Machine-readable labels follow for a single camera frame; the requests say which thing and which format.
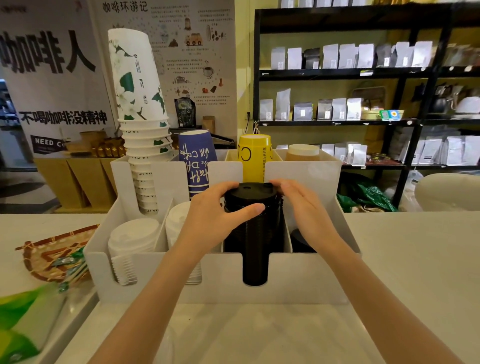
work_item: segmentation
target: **yellow paper cup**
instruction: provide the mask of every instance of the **yellow paper cup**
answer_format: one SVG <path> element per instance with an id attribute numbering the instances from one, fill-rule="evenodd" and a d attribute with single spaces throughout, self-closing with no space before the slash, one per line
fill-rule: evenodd
<path id="1" fill-rule="evenodd" d="M 243 164 L 244 182 L 263 183 L 265 163 L 272 160 L 272 140 L 269 135 L 245 134 L 240 137 L 238 161 Z"/>

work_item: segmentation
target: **wall poster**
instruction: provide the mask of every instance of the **wall poster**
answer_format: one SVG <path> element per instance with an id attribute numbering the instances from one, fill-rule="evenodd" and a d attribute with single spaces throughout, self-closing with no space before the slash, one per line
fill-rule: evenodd
<path id="1" fill-rule="evenodd" d="M 178 126 L 174 100 L 190 97 L 196 104 L 197 125 L 203 116 L 213 115 L 216 134 L 237 140 L 234 0 L 92 3 L 108 65 L 109 29 L 148 34 L 171 126 Z"/>
<path id="2" fill-rule="evenodd" d="M 115 132 L 86 0 L 0 0 L 0 63 L 35 157 Z"/>

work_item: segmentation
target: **table surface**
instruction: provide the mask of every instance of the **table surface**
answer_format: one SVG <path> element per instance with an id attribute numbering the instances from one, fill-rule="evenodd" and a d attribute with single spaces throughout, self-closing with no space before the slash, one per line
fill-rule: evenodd
<path id="1" fill-rule="evenodd" d="M 363 260 L 465 363 L 480 354 L 480 212 L 346 214 Z M 98 304 L 57 364 L 85 364 L 127 306 Z M 175 363 L 383 363 L 351 305 L 179 304 Z"/>
<path id="2" fill-rule="evenodd" d="M 0 297 L 35 289 L 44 282 L 33 278 L 23 264 L 22 251 L 15 248 L 25 241 L 51 236 L 98 224 L 105 215 L 0 215 Z M 40 355 L 23 364 L 51 364 L 75 335 L 98 302 L 92 281 L 69 290 L 65 305 Z"/>

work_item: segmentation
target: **forearm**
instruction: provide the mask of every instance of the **forearm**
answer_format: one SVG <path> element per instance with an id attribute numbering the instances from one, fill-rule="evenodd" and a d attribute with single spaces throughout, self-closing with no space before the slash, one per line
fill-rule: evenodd
<path id="1" fill-rule="evenodd" d="M 333 246 L 321 255 L 388 364 L 461 363 L 346 243 Z"/>
<path id="2" fill-rule="evenodd" d="M 177 300 L 198 259 L 167 252 L 152 279 L 98 348 L 89 364 L 151 364 Z"/>

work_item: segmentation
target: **yellow wall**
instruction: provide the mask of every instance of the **yellow wall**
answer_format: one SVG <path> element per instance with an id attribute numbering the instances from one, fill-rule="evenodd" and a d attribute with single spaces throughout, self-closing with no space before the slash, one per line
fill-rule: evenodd
<path id="1" fill-rule="evenodd" d="M 237 39 L 237 98 L 239 134 L 246 125 L 247 112 L 253 112 L 253 31 L 255 9 L 277 8 L 278 0 L 235 0 L 235 27 Z M 437 43 L 440 31 L 421 31 L 419 40 L 433 40 Z M 325 32 L 299 34 L 267 34 L 261 36 L 260 67 L 270 68 L 270 54 L 273 47 L 302 47 L 303 49 L 322 47 L 326 44 L 374 43 L 389 41 L 394 44 L 408 39 L 408 31 L 358 31 L 358 32 Z M 480 31 L 475 29 L 456 29 L 451 43 L 472 44 L 479 46 Z M 410 103 L 413 89 L 422 80 L 408 80 L 404 92 L 402 109 L 406 116 L 416 116 L 418 103 Z M 457 79 L 460 85 L 477 86 L 480 80 Z M 387 88 L 387 105 L 390 105 L 396 87 L 396 80 L 329 80 L 329 81 L 288 81 L 260 83 L 260 99 L 275 99 L 276 93 L 291 88 L 291 105 L 296 102 L 312 102 L 321 98 L 349 97 L 353 89 L 384 85 Z M 342 141 L 358 141 L 364 139 L 366 127 L 263 127 L 260 132 L 272 136 L 272 143 L 338 143 Z"/>

